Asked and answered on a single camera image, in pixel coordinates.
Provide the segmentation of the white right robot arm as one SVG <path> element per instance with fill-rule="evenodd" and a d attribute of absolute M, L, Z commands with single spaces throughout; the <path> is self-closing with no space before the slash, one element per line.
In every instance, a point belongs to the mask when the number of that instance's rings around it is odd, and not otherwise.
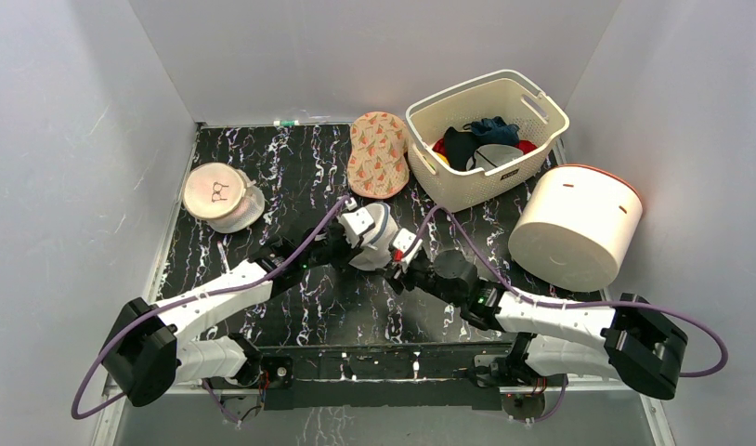
<path fill-rule="evenodd" d="M 616 379 L 658 400 L 676 393 L 688 338 L 643 299 L 577 302 L 523 295 L 479 277 L 457 250 L 429 259 L 424 251 L 390 251 L 385 274 L 394 290 L 418 288 L 454 306 L 479 330 L 515 335 L 500 365 L 520 385 L 576 374 Z"/>

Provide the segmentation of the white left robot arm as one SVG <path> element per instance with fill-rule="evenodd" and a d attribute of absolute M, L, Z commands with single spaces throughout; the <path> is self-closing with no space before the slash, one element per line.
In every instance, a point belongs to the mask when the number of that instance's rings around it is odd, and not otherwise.
<path fill-rule="evenodd" d="M 263 376 L 263 356 L 241 334 L 201 340 L 199 334 L 244 309 L 260 306 L 299 284 L 308 269 L 343 264 L 374 246 L 375 224 L 358 213 L 303 232 L 276 237 L 231 271 L 183 295 L 150 304 L 135 298 L 122 307 L 98 355 L 136 407 L 172 386 L 211 378 L 249 387 Z"/>

